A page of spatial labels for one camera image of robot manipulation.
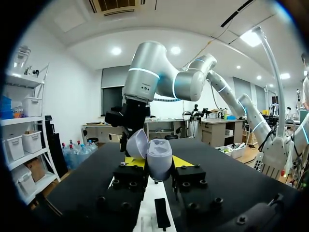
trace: white strip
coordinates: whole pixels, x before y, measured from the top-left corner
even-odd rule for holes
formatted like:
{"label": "white strip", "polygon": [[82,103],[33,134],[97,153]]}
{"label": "white strip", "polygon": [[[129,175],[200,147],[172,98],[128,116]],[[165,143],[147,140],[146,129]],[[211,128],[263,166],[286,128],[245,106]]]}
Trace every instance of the white strip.
{"label": "white strip", "polygon": [[226,86],[224,86],[222,89],[220,89],[219,91],[217,91],[217,93],[220,93],[221,91],[223,91],[226,88]]}
{"label": "white strip", "polygon": [[147,69],[141,69],[141,68],[131,68],[129,69],[129,71],[142,71],[142,72],[146,72],[146,73],[150,73],[152,75],[154,75],[156,78],[158,78],[160,80],[160,76],[150,70]]}
{"label": "white strip", "polygon": [[176,76],[175,76],[174,79],[173,79],[172,91],[173,91],[173,96],[174,96],[174,98],[177,99],[176,94],[175,94],[175,81],[176,81]]}
{"label": "white strip", "polygon": [[259,124],[257,124],[257,125],[255,126],[255,128],[252,130],[252,133],[255,131],[255,129],[256,129],[262,122],[263,122],[263,121],[260,121]]}
{"label": "white strip", "polygon": [[245,112],[245,114],[247,114],[245,107],[243,107],[243,105],[241,104],[241,102],[239,100],[237,100],[237,102],[241,105],[243,111]]}
{"label": "white strip", "polygon": [[306,138],[306,140],[307,140],[307,144],[309,144],[309,140],[308,140],[308,136],[307,136],[307,133],[306,133],[306,131],[305,131],[305,128],[304,128],[303,125],[300,125],[300,126],[301,126],[301,129],[303,129],[303,132],[304,132],[304,134],[305,134],[305,138]]}

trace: wooden desk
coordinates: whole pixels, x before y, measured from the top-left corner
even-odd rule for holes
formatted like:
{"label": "wooden desk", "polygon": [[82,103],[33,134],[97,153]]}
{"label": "wooden desk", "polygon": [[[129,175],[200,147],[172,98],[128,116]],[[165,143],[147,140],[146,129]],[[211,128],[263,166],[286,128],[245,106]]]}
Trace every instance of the wooden desk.
{"label": "wooden desk", "polygon": [[[197,139],[212,147],[224,146],[232,143],[242,143],[243,120],[224,120],[207,118],[198,126]],[[225,129],[233,130],[233,135],[225,135]]]}
{"label": "wooden desk", "polygon": [[[148,139],[163,138],[168,134],[176,134],[176,129],[182,127],[181,137],[185,137],[185,123],[188,120],[184,119],[160,119],[157,121],[151,121],[150,119],[145,120],[144,131],[147,134]],[[112,127],[111,124],[105,124],[101,122],[99,124],[83,124],[82,125],[82,135],[83,130],[88,131],[89,137],[96,137],[99,142],[108,143],[108,134],[122,134],[121,127]]]}

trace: power strip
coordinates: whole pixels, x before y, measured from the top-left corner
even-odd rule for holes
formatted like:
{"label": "power strip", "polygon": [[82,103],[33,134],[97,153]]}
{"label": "power strip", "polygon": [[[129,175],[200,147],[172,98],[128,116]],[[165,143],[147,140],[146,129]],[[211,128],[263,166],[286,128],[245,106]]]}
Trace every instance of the power strip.
{"label": "power strip", "polygon": [[255,158],[255,164],[254,164],[254,169],[256,169],[257,171],[261,171],[261,166],[262,166],[262,160],[264,157],[264,153],[263,152],[259,152],[257,153],[257,156]]}

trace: gray plastic part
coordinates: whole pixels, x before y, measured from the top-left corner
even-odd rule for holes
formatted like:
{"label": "gray plastic part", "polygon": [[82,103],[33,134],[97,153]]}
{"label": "gray plastic part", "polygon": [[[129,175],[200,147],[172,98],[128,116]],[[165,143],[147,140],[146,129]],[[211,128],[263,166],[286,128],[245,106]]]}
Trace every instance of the gray plastic part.
{"label": "gray plastic part", "polygon": [[172,148],[168,140],[153,139],[150,141],[147,163],[152,179],[157,181],[168,179],[172,165]]}

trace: person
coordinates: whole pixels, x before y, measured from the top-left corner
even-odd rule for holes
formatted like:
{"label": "person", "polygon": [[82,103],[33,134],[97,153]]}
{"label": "person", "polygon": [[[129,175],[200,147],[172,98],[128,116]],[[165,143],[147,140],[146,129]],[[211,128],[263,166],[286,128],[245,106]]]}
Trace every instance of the person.
{"label": "person", "polygon": [[309,55],[303,53],[301,59],[305,65],[305,71],[307,71],[307,76],[303,83],[303,105],[309,111]]}

